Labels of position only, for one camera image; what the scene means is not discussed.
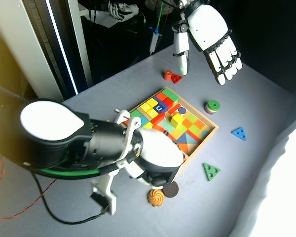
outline brown object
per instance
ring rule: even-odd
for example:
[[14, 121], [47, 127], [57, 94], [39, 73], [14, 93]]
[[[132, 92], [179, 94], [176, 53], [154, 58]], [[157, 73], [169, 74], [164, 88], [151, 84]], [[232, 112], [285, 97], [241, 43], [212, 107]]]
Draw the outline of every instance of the brown object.
[[[188, 101], [186, 101], [185, 99], [183, 99], [178, 93], [176, 93], [175, 91], [173, 91], [172, 89], [170, 89], [169, 87], [165, 87], [168, 90], [170, 90], [171, 92], [175, 93], [176, 95], [179, 96], [179, 100], [178, 103], [181, 104], [183, 107], [185, 107], [188, 111], [190, 111], [193, 115], [195, 115], [199, 120], [201, 120], [205, 125], [207, 125], [210, 128], [210, 134], [207, 135], [207, 137], [200, 143], [200, 144], [195, 144], [195, 150], [188, 156], [186, 153], [183, 152], [184, 156], [185, 156], [185, 161], [184, 163], [181, 165], [181, 168], [179, 170], [179, 172], [177, 173], [177, 175], [189, 164], [189, 162], [195, 157], [195, 155], [202, 149], [202, 147], [212, 138], [212, 136], [215, 134], [215, 132], [219, 129], [219, 127], [212, 122], [209, 118], [207, 118], [204, 114], [202, 114], [201, 112], [199, 112], [194, 106], [192, 106]], [[151, 97], [147, 98], [145, 101], [143, 101], [142, 103], [140, 103], [138, 106], [136, 106], [135, 108], [133, 108], [130, 112], [134, 111], [135, 109], [138, 109], [138, 111], [140, 111], [140, 106], [146, 102], [148, 99], [152, 98], [153, 96], [156, 96], [157, 94], [159, 94], [161, 91], [163, 91], [163, 89], [159, 90], [158, 92], [156, 92], [154, 95], [152, 95]], [[166, 119], [171, 119], [171, 115], [169, 115], [166, 112], [165, 115]]]
[[179, 186], [175, 181], [173, 181], [171, 184], [163, 186], [162, 191], [166, 197], [173, 198], [178, 194]]
[[152, 206], [161, 206], [164, 200], [164, 194], [159, 189], [153, 189], [148, 194], [148, 202], [152, 204]]
[[164, 79], [165, 80], [171, 80], [172, 72], [170, 70], [166, 70], [164, 72]]

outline green wire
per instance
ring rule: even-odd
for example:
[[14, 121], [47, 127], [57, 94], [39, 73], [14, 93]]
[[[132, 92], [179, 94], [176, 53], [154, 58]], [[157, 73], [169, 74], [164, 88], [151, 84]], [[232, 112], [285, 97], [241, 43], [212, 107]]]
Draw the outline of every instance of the green wire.
[[161, 13], [162, 13], [162, 8], [163, 8], [163, 2], [161, 2], [161, 6], [160, 6], [160, 11], [159, 11], [159, 18], [158, 18], [157, 28], [159, 28], [160, 19], [161, 19]]
[[100, 173], [99, 169], [82, 170], [82, 171], [56, 171], [50, 169], [41, 169], [42, 172], [53, 175], [63, 175], [63, 176], [83, 176]]

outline purple circle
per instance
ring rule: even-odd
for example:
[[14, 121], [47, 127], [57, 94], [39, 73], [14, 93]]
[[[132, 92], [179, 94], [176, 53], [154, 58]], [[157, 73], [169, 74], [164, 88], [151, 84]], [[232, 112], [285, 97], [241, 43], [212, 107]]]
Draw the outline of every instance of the purple circle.
[[186, 113], [186, 109], [183, 108], [183, 107], [179, 107], [179, 108], [178, 108], [178, 111], [179, 111], [179, 113], [182, 114], [182, 115], [184, 115], [184, 114]]

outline green disc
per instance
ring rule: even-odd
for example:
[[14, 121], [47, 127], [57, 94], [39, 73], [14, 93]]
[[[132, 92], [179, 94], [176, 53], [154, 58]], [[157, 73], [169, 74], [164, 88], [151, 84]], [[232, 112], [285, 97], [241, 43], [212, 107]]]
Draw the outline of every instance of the green disc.
[[214, 111], [217, 111], [221, 108], [221, 105], [217, 100], [210, 100], [207, 105], [210, 110]]

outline white robotic hand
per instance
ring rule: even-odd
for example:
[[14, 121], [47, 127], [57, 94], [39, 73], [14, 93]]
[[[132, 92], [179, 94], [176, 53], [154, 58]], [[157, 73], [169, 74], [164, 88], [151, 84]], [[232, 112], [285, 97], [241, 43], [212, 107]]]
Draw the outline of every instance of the white robotic hand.
[[223, 17], [212, 6], [203, 4], [199, 0], [192, 3], [179, 1], [180, 8], [185, 8], [181, 14], [182, 21], [173, 26], [175, 53], [179, 59], [180, 71], [186, 75], [188, 62], [188, 34], [199, 51], [203, 51], [206, 59], [217, 79], [224, 85], [231, 80], [237, 70], [242, 68], [240, 53], [237, 51], [229, 34]]
[[112, 17], [120, 22], [124, 22], [136, 16], [139, 12], [139, 9], [136, 4], [127, 5], [125, 3], [111, 3], [109, 1], [109, 12]]

